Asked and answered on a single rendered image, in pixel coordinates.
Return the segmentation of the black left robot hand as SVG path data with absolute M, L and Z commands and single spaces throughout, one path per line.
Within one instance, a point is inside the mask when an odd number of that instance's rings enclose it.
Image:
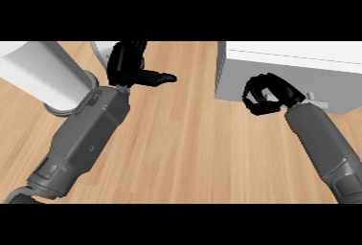
M 157 87 L 167 82 L 176 82 L 172 74 L 145 69 L 145 41 L 119 41 L 111 52 L 107 74 L 113 86 L 132 87 L 135 84 Z

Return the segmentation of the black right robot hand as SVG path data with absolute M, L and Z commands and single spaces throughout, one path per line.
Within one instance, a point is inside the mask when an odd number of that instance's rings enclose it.
M 265 99 L 262 91 L 268 89 L 277 101 Z M 247 81 L 243 94 L 243 101 L 250 113 L 256 116 L 280 112 L 280 108 L 286 105 L 291 108 L 306 99 L 303 93 L 296 87 L 275 74 L 260 74 Z

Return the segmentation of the white drawer cabinet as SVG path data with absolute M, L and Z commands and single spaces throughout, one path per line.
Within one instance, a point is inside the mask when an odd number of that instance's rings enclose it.
M 218 70 L 226 60 L 362 74 L 362 41 L 219 41 Z

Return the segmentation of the large white cylindrical appliance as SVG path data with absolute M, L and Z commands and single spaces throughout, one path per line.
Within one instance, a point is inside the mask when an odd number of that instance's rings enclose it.
M 68 117 L 99 85 L 56 41 L 0 41 L 0 78 Z

